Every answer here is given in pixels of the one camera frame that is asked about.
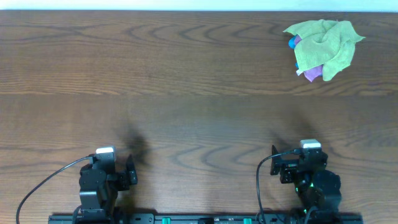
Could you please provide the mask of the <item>light green cloth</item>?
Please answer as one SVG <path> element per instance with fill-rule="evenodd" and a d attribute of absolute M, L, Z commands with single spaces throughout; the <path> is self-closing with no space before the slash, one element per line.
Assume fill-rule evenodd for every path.
<path fill-rule="evenodd" d="M 338 21 L 325 33 L 301 39 L 294 49 L 298 68 L 306 71 L 323 65 L 323 80 L 328 82 L 351 65 L 355 45 L 364 37 L 357 34 L 350 21 Z"/>

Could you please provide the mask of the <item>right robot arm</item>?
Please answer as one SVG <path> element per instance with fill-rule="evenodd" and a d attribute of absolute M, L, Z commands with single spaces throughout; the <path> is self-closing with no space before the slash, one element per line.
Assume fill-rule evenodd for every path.
<path fill-rule="evenodd" d="M 280 175 L 281 184 L 294 184 L 302 208 L 292 210 L 285 223 L 338 223 L 342 196 L 341 179 L 326 169 L 328 155 L 320 143 L 301 143 L 286 154 L 297 159 L 283 159 L 283 153 L 272 146 L 270 175 Z"/>

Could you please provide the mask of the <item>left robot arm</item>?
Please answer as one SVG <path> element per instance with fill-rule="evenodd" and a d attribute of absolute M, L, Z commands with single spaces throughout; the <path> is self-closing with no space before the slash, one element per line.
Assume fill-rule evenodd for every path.
<path fill-rule="evenodd" d="M 116 171 L 113 152 L 92 154 L 89 164 L 80 170 L 81 205 L 72 215 L 73 223 L 124 223 L 126 216 L 115 206 L 118 193 L 137 184 L 137 172 L 132 156 L 126 168 Z"/>

